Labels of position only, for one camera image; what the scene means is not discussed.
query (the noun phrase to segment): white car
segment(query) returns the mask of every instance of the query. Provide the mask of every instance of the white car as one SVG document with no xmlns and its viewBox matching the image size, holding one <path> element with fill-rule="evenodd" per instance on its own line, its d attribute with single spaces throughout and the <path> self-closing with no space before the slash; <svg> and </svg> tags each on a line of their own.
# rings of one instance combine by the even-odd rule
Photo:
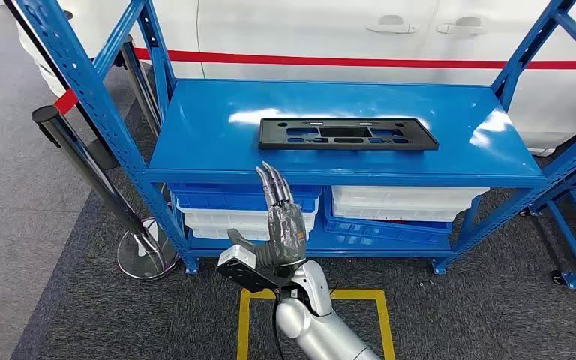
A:
<svg viewBox="0 0 576 360">
<path fill-rule="evenodd" d="M 59 3 L 93 58 L 127 1 Z M 469 84 L 491 84 L 547 3 L 154 0 L 177 77 Z M 576 5 L 571 15 L 576 19 Z M 137 25 L 131 34 L 144 47 Z M 21 40 L 61 95 L 23 33 Z M 416 67 L 418 60 L 432 61 Z M 248 63 L 255 61 L 274 64 Z M 532 66 L 520 77 L 509 115 L 529 150 L 546 156 L 576 134 L 576 43 L 558 28 Z"/>
</svg>

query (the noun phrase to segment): yellow tape square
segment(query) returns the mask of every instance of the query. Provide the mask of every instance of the yellow tape square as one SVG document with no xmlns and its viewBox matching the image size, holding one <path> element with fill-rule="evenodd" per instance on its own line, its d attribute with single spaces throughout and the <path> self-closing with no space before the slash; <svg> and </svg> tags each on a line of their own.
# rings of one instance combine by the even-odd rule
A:
<svg viewBox="0 0 576 360">
<path fill-rule="evenodd" d="M 385 360 L 395 360 L 394 341 L 389 325 L 389 315 L 386 304 L 386 294 L 381 289 L 336 289 L 332 300 L 374 300 L 379 315 L 379 330 L 383 345 Z M 275 294 L 265 289 L 260 292 L 241 291 L 239 299 L 239 319 L 237 326 L 237 360 L 248 360 L 248 332 L 251 321 L 251 299 L 275 300 Z"/>
</svg>

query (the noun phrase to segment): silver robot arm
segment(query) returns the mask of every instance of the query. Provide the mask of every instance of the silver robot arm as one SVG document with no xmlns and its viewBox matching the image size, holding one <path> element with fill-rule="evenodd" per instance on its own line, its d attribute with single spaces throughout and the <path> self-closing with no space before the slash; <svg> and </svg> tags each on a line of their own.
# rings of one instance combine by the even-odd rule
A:
<svg viewBox="0 0 576 360">
<path fill-rule="evenodd" d="M 282 298 L 275 313 L 277 326 L 309 359 L 380 359 L 332 309 L 328 282 L 318 263 L 309 260 L 301 265 L 292 282 L 304 288 L 312 310 L 297 298 Z"/>
<path fill-rule="evenodd" d="M 321 266 L 305 258 L 303 214 L 288 182 L 267 163 L 256 168 L 268 205 L 270 240 L 254 245 L 236 229 L 217 270 L 251 292 L 271 289 L 280 298 L 277 327 L 310 360 L 380 359 L 332 309 Z"/>
</svg>

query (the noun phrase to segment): red barrier belt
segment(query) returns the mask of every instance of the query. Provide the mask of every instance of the red barrier belt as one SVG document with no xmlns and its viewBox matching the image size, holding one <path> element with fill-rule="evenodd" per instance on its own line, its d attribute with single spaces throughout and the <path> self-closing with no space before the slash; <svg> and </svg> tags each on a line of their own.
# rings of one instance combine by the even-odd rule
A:
<svg viewBox="0 0 576 360">
<path fill-rule="evenodd" d="M 74 94 L 74 91 L 69 88 L 65 91 L 63 96 L 54 101 L 54 106 L 58 109 L 61 115 L 65 115 L 72 107 L 74 107 L 74 105 L 76 105 L 77 102 L 78 98 L 76 97 L 76 94 Z"/>
<path fill-rule="evenodd" d="M 149 60 L 147 49 L 135 48 L 139 60 Z M 501 69 L 505 61 L 479 60 L 415 60 L 389 58 L 314 58 L 308 56 L 276 56 L 226 54 L 222 52 L 198 52 L 169 50 L 172 62 L 219 62 L 224 64 L 267 64 L 267 65 L 323 65 L 365 66 L 381 68 L 439 68 L 439 69 Z M 528 69 L 576 70 L 576 61 L 531 61 Z M 61 114 L 66 114 L 78 99 L 71 89 L 54 103 Z"/>
</svg>

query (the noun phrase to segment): blue metal shelf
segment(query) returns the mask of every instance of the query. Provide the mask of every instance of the blue metal shelf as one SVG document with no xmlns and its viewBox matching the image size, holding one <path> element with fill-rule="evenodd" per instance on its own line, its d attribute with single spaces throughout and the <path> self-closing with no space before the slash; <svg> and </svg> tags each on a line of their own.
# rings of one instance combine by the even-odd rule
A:
<svg viewBox="0 0 576 360">
<path fill-rule="evenodd" d="M 437 151 L 259 150 L 264 117 L 416 117 Z M 489 86 L 181 79 L 146 172 L 153 182 L 525 188 L 546 182 Z"/>
<path fill-rule="evenodd" d="M 157 183 L 253 184 L 254 167 L 265 160 L 294 185 L 517 188 L 471 227 L 473 206 L 451 250 L 410 250 L 408 244 L 376 239 L 318 248 L 319 239 L 334 241 L 320 231 L 321 222 L 308 244 L 310 254 L 318 256 L 433 257 L 434 272 L 440 274 L 518 212 L 542 207 L 576 180 L 576 143 L 540 171 L 506 115 L 518 77 L 553 31 L 560 26 L 576 41 L 576 22 L 568 14 L 575 0 L 550 1 L 490 86 L 176 79 L 152 0 L 129 2 L 93 64 L 56 0 L 14 1 L 190 273 L 197 272 L 197 257 L 217 251 L 206 250 L 211 241 L 203 241 L 202 249 L 193 246 L 198 240 L 182 232 L 179 214 L 169 210 Z M 153 64 L 163 122 L 148 166 L 102 82 L 135 22 Z M 438 151 L 416 153 L 260 151 L 257 122 L 264 116 L 413 116 L 440 145 Z"/>
</svg>

